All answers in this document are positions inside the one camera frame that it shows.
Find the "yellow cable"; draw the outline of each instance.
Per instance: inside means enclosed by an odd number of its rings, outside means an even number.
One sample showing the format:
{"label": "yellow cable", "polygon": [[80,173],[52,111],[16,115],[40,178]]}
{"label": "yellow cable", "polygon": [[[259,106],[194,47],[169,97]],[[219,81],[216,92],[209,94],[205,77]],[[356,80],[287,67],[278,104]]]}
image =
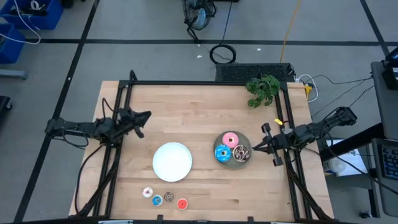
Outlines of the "yellow cable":
{"label": "yellow cable", "polygon": [[286,35],[285,35],[284,44],[283,44],[283,46],[282,46],[282,53],[281,53],[281,55],[280,55],[279,63],[282,63],[282,60],[283,60],[283,58],[284,58],[284,51],[285,51],[286,40],[287,40],[287,37],[289,36],[290,29],[291,29],[292,26],[293,26],[294,19],[295,19],[295,17],[296,17],[297,12],[298,12],[299,9],[300,9],[300,6],[301,6],[301,0],[297,0],[297,5],[296,5],[296,8],[294,9],[293,16],[292,16],[292,20],[290,20],[289,28],[287,29],[287,32],[286,32]]}

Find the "yellow clamp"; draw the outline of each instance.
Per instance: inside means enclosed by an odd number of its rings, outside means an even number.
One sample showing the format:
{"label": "yellow clamp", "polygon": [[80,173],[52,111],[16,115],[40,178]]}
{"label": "yellow clamp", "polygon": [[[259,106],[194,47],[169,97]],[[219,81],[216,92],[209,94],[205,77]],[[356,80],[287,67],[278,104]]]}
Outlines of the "yellow clamp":
{"label": "yellow clamp", "polygon": [[280,121],[278,118],[277,118],[277,119],[275,119],[274,121],[275,121],[277,124],[281,125],[281,126],[282,126],[282,125],[284,125],[284,123],[283,123],[283,122],[281,122],[281,121]]}
{"label": "yellow clamp", "polygon": [[308,96],[310,95],[312,87],[306,84],[306,85],[304,85],[304,90],[305,90],[305,95],[307,96],[307,99],[308,99]]}

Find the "white cable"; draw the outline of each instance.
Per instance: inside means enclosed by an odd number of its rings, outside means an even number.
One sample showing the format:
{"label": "white cable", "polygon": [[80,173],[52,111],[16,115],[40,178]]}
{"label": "white cable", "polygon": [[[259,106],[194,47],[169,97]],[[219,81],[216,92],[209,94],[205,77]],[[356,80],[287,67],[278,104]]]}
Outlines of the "white cable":
{"label": "white cable", "polygon": [[30,24],[32,24],[32,26],[33,26],[35,29],[40,30],[37,26],[33,25],[32,21],[30,21],[30,18],[31,18],[31,17],[32,17],[32,15],[28,16],[28,17],[27,17],[27,20],[30,22]]}
{"label": "white cable", "polygon": [[313,87],[315,88],[315,92],[316,92],[317,96],[316,96],[314,99],[308,101],[308,103],[312,103],[312,102],[314,102],[315,100],[318,99],[318,88],[317,88],[317,85],[315,84],[315,82],[313,81],[313,78],[312,78],[309,74],[303,74],[303,75],[299,76],[299,77],[298,77],[298,80],[301,80],[301,78],[302,78],[303,76],[310,77],[310,79],[311,79],[311,81],[312,81],[312,84],[313,84]]}
{"label": "white cable", "polygon": [[35,45],[35,44],[40,43],[40,41],[42,40],[42,38],[40,37],[40,35],[39,35],[38,33],[36,33],[32,28],[30,28],[30,26],[28,26],[28,25],[26,24],[26,22],[23,20],[21,14],[20,14],[20,12],[19,12],[17,0],[14,0],[14,3],[15,3],[15,7],[16,7],[16,9],[17,9],[18,16],[19,16],[19,18],[21,19],[21,21],[22,21],[22,22],[25,24],[25,26],[28,27],[39,39],[38,39],[37,42],[32,43],[32,42],[28,42],[28,41],[16,40],[16,39],[10,38],[10,37],[5,36],[5,35],[2,34],[2,33],[0,33],[0,36],[4,37],[4,38],[6,38],[6,39],[9,39],[9,40],[13,40],[13,41],[15,41],[15,42],[19,42],[19,43],[26,43],[26,44],[32,44],[32,45]]}

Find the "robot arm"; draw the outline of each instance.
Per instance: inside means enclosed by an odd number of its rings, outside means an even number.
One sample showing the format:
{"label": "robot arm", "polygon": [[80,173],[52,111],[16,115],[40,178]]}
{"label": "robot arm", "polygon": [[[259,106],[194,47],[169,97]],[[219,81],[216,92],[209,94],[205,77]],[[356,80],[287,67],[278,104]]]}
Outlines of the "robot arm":
{"label": "robot arm", "polygon": [[114,144],[121,136],[135,130],[138,137],[143,138],[143,128],[149,117],[150,111],[135,112],[131,108],[119,109],[120,119],[113,121],[112,118],[101,118],[94,122],[75,123],[65,121],[62,118],[51,119],[47,123],[45,132],[49,136],[74,135],[88,137],[98,140],[101,144]]}
{"label": "robot arm", "polygon": [[335,126],[354,125],[357,117],[348,107],[339,107],[335,110],[335,114],[318,123],[302,124],[294,129],[285,129],[283,133],[272,137],[271,127],[268,123],[263,124],[261,129],[266,136],[262,142],[254,146],[255,151],[262,151],[273,154],[274,165],[281,166],[282,159],[278,156],[279,149],[302,149],[324,135],[326,135]]}

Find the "blue bin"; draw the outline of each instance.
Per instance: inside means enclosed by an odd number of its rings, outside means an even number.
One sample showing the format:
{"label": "blue bin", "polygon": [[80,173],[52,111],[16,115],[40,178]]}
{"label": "blue bin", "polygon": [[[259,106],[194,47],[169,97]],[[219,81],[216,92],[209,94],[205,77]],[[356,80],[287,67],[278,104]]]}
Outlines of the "blue bin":
{"label": "blue bin", "polygon": [[[54,29],[58,21],[61,18],[63,7],[61,6],[60,0],[36,0],[40,6],[45,4],[47,6],[47,16],[31,16],[29,19],[27,15],[23,15],[22,19],[32,28],[39,29]],[[25,6],[30,7],[30,0],[17,0],[19,9]],[[18,15],[10,15],[9,11],[15,8],[14,0],[7,0],[3,8],[0,10],[0,16],[3,17],[7,22],[14,24],[18,29],[28,29],[25,24],[21,21]]]}
{"label": "blue bin", "polygon": [[[13,24],[0,24],[0,33],[6,37],[25,41],[25,37],[15,28]],[[0,45],[0,63],[16,63],[24,43],[3,38]]]}

